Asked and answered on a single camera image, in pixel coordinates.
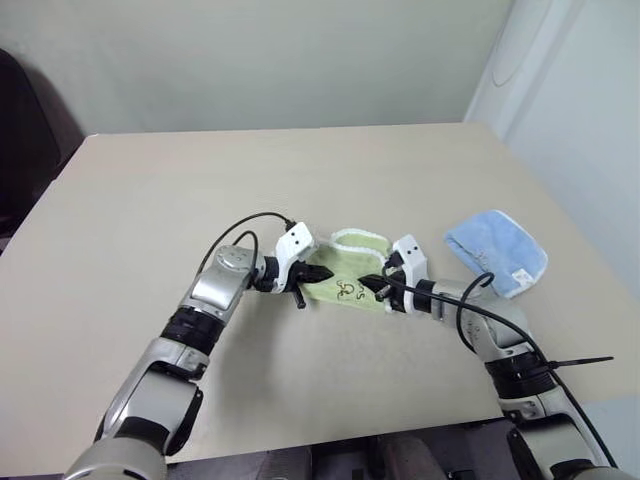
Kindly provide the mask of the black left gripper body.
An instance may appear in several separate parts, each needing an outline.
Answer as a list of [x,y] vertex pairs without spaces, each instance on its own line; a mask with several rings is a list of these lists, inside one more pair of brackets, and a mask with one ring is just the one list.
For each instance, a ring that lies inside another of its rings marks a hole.
[[307,304],[302,294],[300,284],[303,274],[307,271],[307,265],[303,261],[296,260],[291,265],[286,266],[284,262],[279,264],[280,272],[285,276],[282,294],[291,294],[299,310],[305,309]]

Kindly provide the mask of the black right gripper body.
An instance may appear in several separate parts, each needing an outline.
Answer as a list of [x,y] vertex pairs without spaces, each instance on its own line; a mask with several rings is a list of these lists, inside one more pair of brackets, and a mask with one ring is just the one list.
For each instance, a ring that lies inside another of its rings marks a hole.
[[404,262],[398,252],[394,252],[387,259],[382,269],[383,279],[389,286],[386,299],[389,300],[392,310],[404,310],[404,286],[406,275],[402,269]]

